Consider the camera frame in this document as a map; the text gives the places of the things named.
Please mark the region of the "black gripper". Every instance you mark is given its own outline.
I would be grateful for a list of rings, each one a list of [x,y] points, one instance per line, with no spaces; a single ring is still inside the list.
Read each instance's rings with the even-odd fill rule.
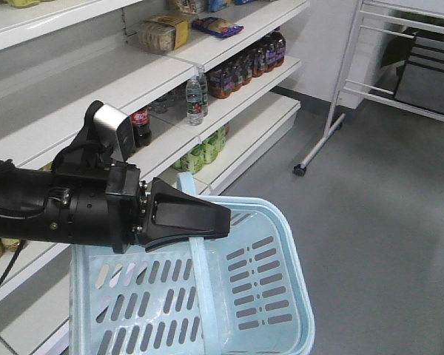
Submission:
[[[89,175],[56,175],[60,201],[47,203],[46,239],[110,247],[123,254],[135,243],[141,197],[140,169],[117,162]],[[227,207],[183,193],[160,178],[152,181],[138,243],[146,252],[188,241],[218,239],[230,232]]]

